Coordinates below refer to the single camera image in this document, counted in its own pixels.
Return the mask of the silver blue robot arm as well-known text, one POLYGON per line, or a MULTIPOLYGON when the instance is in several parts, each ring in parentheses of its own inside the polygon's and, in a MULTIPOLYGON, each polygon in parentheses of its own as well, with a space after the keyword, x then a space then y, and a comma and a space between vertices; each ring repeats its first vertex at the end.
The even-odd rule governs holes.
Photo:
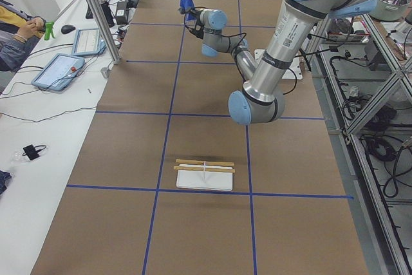
POLYGON ((377 0, 283 0, 284 11, 260 61, 243 44, 232 56, 245 79, 242 89, 230 94, 228 107, 238 124, 277 120, 285 109, 277 87, 315 23, 327 17, 355 17, 372 11, 377 0))
POLYGON ((252 78, 257 62, 248 48, 246 33, 223 35, 222 31, 227 25, 224 11, 195 6, 192 0, 180 0, 179 12, 183 15, 184 23, 194 23, 193 26, 185 27, 202 40, 201 53, 204 56, 215 57, 219 53, 228 53, 234 59, 242 79, 248 81, 252 78))

